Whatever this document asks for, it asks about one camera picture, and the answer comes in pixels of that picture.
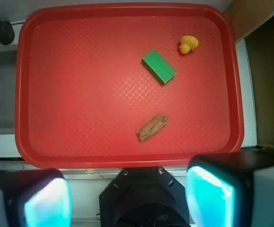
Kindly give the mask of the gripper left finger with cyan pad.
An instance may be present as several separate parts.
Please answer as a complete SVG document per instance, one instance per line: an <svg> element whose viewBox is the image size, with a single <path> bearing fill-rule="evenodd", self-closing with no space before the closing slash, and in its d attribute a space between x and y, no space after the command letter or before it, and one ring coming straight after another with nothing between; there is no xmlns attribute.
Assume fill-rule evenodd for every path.
<svg viewBox="0 0 274 227"><path fill-rule="evenodd" d="M71 217L71 188L61 171L0 171L0 227L69 227Z"/></svg>

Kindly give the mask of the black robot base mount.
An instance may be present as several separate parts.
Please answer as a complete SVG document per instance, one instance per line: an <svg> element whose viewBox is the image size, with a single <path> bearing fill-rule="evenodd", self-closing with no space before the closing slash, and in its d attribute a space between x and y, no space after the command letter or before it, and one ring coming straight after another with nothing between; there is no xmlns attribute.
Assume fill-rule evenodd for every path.
<svg viewBox="0 0 274 227"><path fill-rule="evenodd" d="M99 195L103 227L188 227L185 187L162 167L125 168Z"/></svg>

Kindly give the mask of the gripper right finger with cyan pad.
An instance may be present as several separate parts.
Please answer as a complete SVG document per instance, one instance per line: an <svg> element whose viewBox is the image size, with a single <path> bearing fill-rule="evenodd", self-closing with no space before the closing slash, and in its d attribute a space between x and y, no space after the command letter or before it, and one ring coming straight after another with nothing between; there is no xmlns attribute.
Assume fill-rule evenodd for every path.
<svg viewBox="0 0 274 227"><path fill-rule="evenodd" d="M198 227L274 227L274 149L197 155L185 185Z"/></svg>

